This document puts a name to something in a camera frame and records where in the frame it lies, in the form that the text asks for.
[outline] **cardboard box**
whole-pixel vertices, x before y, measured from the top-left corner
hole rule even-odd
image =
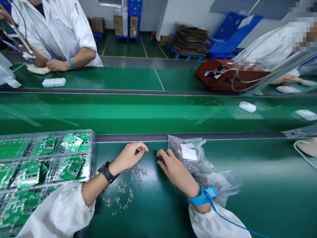
[[[90,20],[90,17],[87,17],[87,20],[88,20],[88,23],[89,23],[90,28],[91,28],[91,20]]]
[[[104,32],[105,30],[105,19],[94,17],[91,19],[92,32]]]
[[[160,46],[166,46],[168,43],[168,36],[161,36],[161,40],[159,41]]]
[[[137,37],[139,17],[131,16],[130,20],[130,37]]]
[[[113,26],[115,27],[116,35],[123,36],[123,19],[121,16],[113,16]]]

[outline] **stacked cardboard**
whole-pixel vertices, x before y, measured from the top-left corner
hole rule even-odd
[[[173,49],[180,55],[206,56],[208,50],[205,47],[205,43],[208,42],[208,39],[208,31],[182,25],[177,29]]]
[[[123,36],[123,19],[122,16],[113,16],[113,25],[115,27],[116,35]]]
[[[94,17],[91,19],[92,32],[104,32],[105,30],[105,19]]]

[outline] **blue cord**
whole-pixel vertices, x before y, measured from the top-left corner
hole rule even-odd
[[[210,204],[211,204],[212,208],[214,209],[214,211],[215,211],[221,218],[223,218],[223,219],[226,220],[227,222],[230,222],[230,223],[233,224],[233,225],[236,225],[237,227],[240,227],[240,228],[242,228],[242,229],[244,229],[244,230],[247,230],[248,232],[250,232],[250,233],[252,233],[252,234],[255,234],[255,235],[258,235],[258,236],[261,236],[261,237],[264,237],[264,238],[270,238],[270,237],[268,237],[268,236],[265,236],[265,235],[262,235],[262,234],[259,234],[259,233],[255,232],[255,231],[249,230],[249,229],[247,229],[247,228],[245,228],[245,227],[243,227],[243,226],[240,226],[240,225],[238,225],[238,224],[236,224],[236,223],[233,223],[232,221],[229,221],[228,219],[224,218],[222,215],[220,215],[220,214],[217,212],[216,207],[215,207],[215,205],[214,205],[214,203],[213,203],[213,201],[212,201],[212,197],[210,196],[210,194],[209,194],[207,191],[204,191],[204,194],[205,194],[206,198],[208,199],[208,201],[210,202]]]

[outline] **blue pallet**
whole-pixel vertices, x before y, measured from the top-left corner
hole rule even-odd
[[[131,36],[116,36],[116,37],[117,37],[117,41],[119,41],[120,38],[125,38],[127,42],[129,41],[129,39],[136,39],[136,42],[139,41],[139,36],[137,36],[137,37],[131,37]]]
[[[198,60],[202,60],[202,58],[204,58],[204,56],[196,56],[196,55],[180,55],[179,53],[177,53],[173,47],[171,47],[171,45],[167,45],[168,49],[171,49],[171,53],[175,53],[175,59],[178,59],[180,56],[185,56],[187,60],[189,60],[191,57],[198,57]]]

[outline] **paper label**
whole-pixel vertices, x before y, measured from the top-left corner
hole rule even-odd
[[[251,22],[251,20],[252,20],[253,17],[254,17],[254,15],[249,16],[249,17],[243,19],[243,20],[241,21],[240,26],[238,27],[238,29],[241,28],[241,27],[244,27],[244,26],[246,26],[246,25],[248,25],[248,24],[250,24],[250,22]]]
[[[190,148],[195,148],[195,146],[192,143],[189,144],[180,144],[182,150],[183,149],[190,149]]]
[[[197,160],[196,151],[194,149],[185,148],[182,150],[182,155],[184,159]]]

